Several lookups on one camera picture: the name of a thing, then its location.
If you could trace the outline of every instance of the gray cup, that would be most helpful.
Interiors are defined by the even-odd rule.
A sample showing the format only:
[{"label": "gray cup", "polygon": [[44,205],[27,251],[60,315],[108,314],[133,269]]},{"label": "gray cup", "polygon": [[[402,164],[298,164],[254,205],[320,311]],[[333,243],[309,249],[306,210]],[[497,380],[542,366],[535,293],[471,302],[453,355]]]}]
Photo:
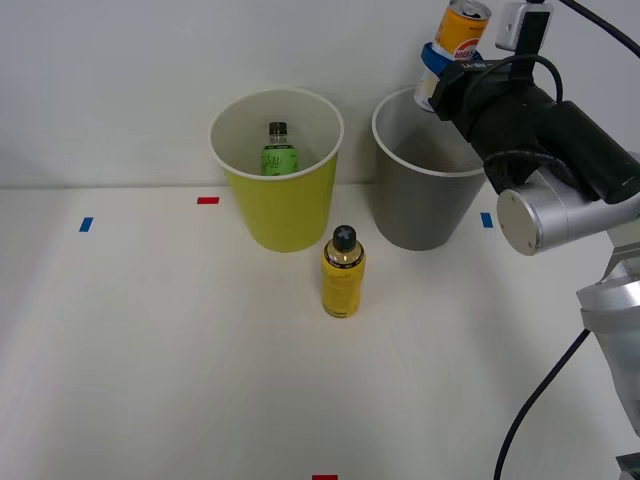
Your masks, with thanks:
[{"label": "gray cup", "polygon": [[485,181],[482,160],[451,122],[413,99],[414,87],[385,98],[373,114],[380,233],[407,250],[444,244]]}]

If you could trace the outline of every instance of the yellow cup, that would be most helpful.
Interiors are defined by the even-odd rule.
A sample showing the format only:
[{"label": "yellow cup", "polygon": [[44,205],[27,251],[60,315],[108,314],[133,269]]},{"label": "yellow cup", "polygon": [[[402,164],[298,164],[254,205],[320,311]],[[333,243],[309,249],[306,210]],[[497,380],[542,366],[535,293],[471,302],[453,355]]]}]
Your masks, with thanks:
[{"label": "yellow cup", "polygon": [[[269,123],[286,122],[298,150],[297,173],[260,175]],[[325,98],[300,89],[265,90],[220,112],[211,126],[214,157],[225,169],[253,238],[276,252],[303,250],[327,227],[344,121]]]}]

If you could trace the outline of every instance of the blue tape marker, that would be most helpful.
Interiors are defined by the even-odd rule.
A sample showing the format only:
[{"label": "blue tape marker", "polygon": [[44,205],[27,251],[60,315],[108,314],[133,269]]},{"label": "blue tape marker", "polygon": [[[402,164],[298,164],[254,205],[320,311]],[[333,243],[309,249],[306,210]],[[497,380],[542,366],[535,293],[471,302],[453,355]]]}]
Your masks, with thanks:
[{"label": "blue tape marker", "polygon": [[484,228],[493,228],[493,221],[489,212],[482,212],[480,216],[482,217],[482,226]]},{"label": "blue tape marker", "polygon": [[82,225],[80,225],[80,232],[86,233],[91,228],[91,223],[93,222],[93,217],[84,217],[82,221]]}]

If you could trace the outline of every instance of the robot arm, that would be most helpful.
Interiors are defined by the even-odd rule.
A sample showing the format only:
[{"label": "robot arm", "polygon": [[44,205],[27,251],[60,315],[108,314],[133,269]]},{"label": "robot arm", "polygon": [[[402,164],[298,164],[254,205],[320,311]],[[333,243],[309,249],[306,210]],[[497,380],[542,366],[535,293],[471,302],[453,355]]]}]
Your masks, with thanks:
[{"label": "robot arm", "polygon": [[[551,10],[543,8],[541,0],[529,2],[508,6],[499,28],[497,46],[515,46],[516,55],[450,64],[430,103],[483,160],[499,195],[500,227],[511,246],[535,255],[636,220],[640,164],[574,103],[562,100],[557,70],[537,55]],[[579,5],[574,9],[587,18],[593,15]],[[598,24],[615,31],[612,34],[640,56],[640,47],[615,27],[602,19]],[[535,85],[535,62],[554,73],[556,100]],[[640,235],[623,237],[602,280],[578,292],[578,298],[585,327],[595,333],[616,392],[640,436],[638,239]]]}]

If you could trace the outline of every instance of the cup rim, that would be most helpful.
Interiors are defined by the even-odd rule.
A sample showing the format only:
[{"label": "cup rim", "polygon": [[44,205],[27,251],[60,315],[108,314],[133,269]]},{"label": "cup rim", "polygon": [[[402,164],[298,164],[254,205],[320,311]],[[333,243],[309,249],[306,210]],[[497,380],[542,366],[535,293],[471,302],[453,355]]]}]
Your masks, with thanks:
[{"label": "cup rim", "polygon": [[[294,93],[301,93],[303,95],[307,95],[309,97],[312,97],[316,100],[321,101],[322,103],[326,104],[331,110],[333,110],[333,113],[336,114],[336,117],[338,118],[338,122],[340,123],[340,135],[338,137],[338,141],[336,142],[335,146],[333,147],[333,149],[331,150],[331,152],[322,160],[320,160],[319,162],[315,163],[314,165],[310,166],[309,168],[305,168],[304,170],[300,170],[299,172],[296,173],[290,173],[288,175],[277,175],[277,176],[263,176],[263,175],[254,175],[252,173],[246,173],[243,172],[242,170],[238,170],[237,168],[232,167],[231,165],[227,164],[226,162],[224,162],[220,156],[218,155],[218,153],[216,152],[214,146],[213,146],[213,141],[212,141],[212,135],[213,135],[213,127],[215,127],[216,122],[218,121],[218,119],[220,118],[220,116],[225,113],[227,110],[229,110],[231,107],[233,107],[234,105],[248,99],[251,97],[255,97],[257,95],[261,95],[263,93],[267,93],[267,92],[294,92]],[[336,156],[336,154],[338,153],[338,150],[340,149],[340,146],[342,145],[342,140],[344,138],[344,120],[342,118],[342,115],[340,114],[340,111],[336,108],[336,106],[331,103],[329,100],[327,100],[326,98],[324,98],[322,95],[318,95],[317,93],[313,93],[310,92],[309,90],[305,90],[303,88],[294,88],[294,87],[274,87],[274,88],[265,88],[262,90],[258,90],[258,91],[254,91],[253,93],[250,93],[248,95],[243,95],[242,97],[236,98],[235,100],[229,102],[223,109],[221,109],[218,113],[216,113],[216,115],[213,117],[213,120],[211,122],[211,126],[209,127],[209,148],[211,148],[211,152],[213,153],[213,156],[215,157],[215,159],[218,161],[218,163],[222,166],[222,168],[224,168],[225,170],[227,170],[228,172],[231,172],[235,175],[238,175],[240,177],[244,177],[244,178],[250,178],[253,180],[260,180],[260,181],[266,181],[266,182],[281,182],[284,180],[293,180],[294,178],[299,178],[302,177],[304,175],[307,175],[311,172],[314,172],[315,170],[318,170],[319,168],[322,168],[324,165],[327,164],[327,162],[329,162],[329,160],[331,160],[333,157]]]},{"label": "cup rim", "polygon": [[[484,173],[484,168],[482,166],[480,166],[480,168],[477,168],[475,170],[467,170],[464,172],[439,172],[437,170],[429,170],[426,168],[422,168],[422,167],[418,167],[416,165],[413,165],[412,163],[407,162],[406,160],[401,159],[400,157],[398,157],[396,154],[394,154],[391,150],[389,150],[387,148],[387,146],[382,142],[382,140],[380,139],[380,136],[378,135],[378,129],[376,128],[376,123],[378,120],[378,114],[380,113],[380,111],[382,110],[382,107],[384,107],[387,102],[391,101],[393,98],[398,97],[400,95],[403,95],[409,91],[413,91],[415,90],[415,87],[405,87],[401,90],[398,90],[396,92],[393,92],[389,95],[387,95],[376,107],[375,112],[373,112],[373,118],[371,119],[371,129],[373,130],[373,136],[376,139],[376,143],[378,144],[378,146],[380,148],[382,148],[382,150],[384,151],[384,153],[386,153],[390,158],[392,158],[393,160],[395,160],[396,162],[398,162],[400,165],[407,167],[415,172],[418,173],[425,173],[427,175],[433,175],[435,177],[449,177],[449,178],[464,178],[464,177],[474,177],[476,175],[479,175],[481,173]],[[433,112],[427,112],[425,110],[425,113],[430,113],[431,115],[436,115]]]}]

